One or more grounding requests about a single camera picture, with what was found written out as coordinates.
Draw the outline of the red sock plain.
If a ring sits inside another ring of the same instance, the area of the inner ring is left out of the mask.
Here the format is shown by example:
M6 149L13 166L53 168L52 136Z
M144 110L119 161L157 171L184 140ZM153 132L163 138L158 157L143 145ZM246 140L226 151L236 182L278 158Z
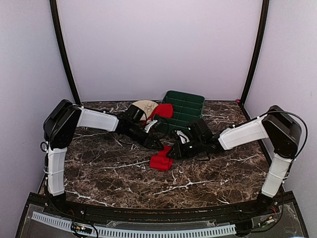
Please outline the red sock plain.
M158 171L168 171L172 164L173 159L167 157L167 153L171 150L170 146L164 146L164 149L153 155L150 160L150 168Z

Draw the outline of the green divided plastic organizer tray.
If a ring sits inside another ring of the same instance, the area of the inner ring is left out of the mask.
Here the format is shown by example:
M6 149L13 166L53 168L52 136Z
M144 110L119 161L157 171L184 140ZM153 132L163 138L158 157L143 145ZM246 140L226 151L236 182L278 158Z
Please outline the green divided plastic organizer tray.
M156 131L170 134L174 130L187 130L189 123L202 117L205 104L205 98L200 95L169 90L165 94L163 104L173 106L173 115L171 118L159 119L155 115L154 119L159 119Z

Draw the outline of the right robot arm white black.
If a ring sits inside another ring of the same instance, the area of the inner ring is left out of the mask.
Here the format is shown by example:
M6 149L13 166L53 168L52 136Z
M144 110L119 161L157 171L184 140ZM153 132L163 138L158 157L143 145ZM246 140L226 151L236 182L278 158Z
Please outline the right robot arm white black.
M167 152L167 157L179 160L197 156L200 153L219 154L253 141L269 139L273 145L274 157L253 211L263 215L272 207L283 182L288 178L291 167L303 150L300 142L302 129L296 122L296 114L286 112L277 105L248 122L232 125L214 134L203 119L188 125L188 133L177 132L180 138Z

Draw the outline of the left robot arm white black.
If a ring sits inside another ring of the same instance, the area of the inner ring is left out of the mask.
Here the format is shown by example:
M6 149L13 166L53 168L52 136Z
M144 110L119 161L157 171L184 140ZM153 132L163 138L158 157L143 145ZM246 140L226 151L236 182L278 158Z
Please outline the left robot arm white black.
M45 152L46 190L49 196L55 197L50 207L59 216L66 216L70 206L62 198L64 188L64 164L68 147L75 132L80 128L114 132L129 137L132 141L150 150L164 148L160 139L149 129L141 127L140 119L145 112L135 105L130 105L122 113L115 115L107 111L89 109L62 100L46 118L44 141L41 150Z

